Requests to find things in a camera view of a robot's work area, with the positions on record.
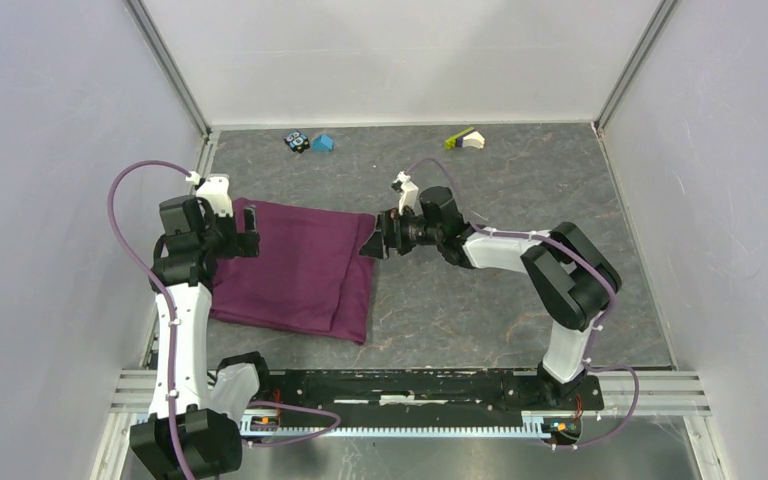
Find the purple cloth wrap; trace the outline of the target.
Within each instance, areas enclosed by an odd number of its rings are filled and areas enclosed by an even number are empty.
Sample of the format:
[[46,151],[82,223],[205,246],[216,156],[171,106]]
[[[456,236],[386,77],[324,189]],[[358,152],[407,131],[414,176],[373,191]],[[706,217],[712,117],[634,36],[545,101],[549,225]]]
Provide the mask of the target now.
[[259,254],[220,261],[212,318],[364,344],[375,262],[360,249],[374,216],[246,198],[233,207],[254,208]]

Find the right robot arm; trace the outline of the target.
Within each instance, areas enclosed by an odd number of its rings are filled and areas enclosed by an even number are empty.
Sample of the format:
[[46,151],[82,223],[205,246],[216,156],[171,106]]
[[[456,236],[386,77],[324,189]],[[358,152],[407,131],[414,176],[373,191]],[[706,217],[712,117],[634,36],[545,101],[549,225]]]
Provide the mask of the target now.
[[622,280],[579,227],[562,222],[551,230],[501,231],[469,223],[448,187],[423,191],[408,181],[394,185],[396,207],[376,216],[360,253],[386,259],[417,246],[433,246],[450,264],[526,275],[554,324],[537,367],[537,392],[551,408],[572,401],[590,363],[591,336],[614,305]]

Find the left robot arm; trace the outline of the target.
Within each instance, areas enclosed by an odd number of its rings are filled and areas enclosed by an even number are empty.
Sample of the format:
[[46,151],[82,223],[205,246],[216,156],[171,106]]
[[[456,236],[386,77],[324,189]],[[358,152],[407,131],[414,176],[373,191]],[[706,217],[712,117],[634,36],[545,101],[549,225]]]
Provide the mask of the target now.
[[229,373],[208,374],[206,333],[221,259],[259,254],[256,213],[235,217],[226,194],[162,202],[163,234],[149,281],[159,316],[158,369],[145,422],[130,430],[130,448],[155,479],[206,479],[240,468],[246,405],[262,407],[273,379],[235,360]]

